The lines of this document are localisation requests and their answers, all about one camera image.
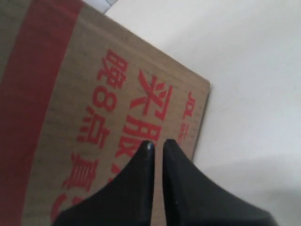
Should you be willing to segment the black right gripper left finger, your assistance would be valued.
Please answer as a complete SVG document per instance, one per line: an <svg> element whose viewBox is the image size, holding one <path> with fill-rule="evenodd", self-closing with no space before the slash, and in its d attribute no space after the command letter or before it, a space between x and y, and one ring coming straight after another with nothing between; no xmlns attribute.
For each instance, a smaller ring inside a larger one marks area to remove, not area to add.
<svg viewBox="0 0 301 226"><path fill-rule="evenodd" d="M149 226L155 171L155 145L143 141L125 168L105 187L64 210L55 226Z"/></svg>

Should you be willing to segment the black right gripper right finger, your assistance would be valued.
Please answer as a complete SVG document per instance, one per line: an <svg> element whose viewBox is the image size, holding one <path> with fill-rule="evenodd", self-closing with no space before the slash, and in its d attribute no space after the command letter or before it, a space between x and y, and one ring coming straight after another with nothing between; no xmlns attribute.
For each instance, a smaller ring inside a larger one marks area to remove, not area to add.
<svg viewBox="0 0 301 226"><path fill-rule="evenodd" d="M273 216L218 186L173 139L163 145L162 181L168 226L276 226Z"/></svg>

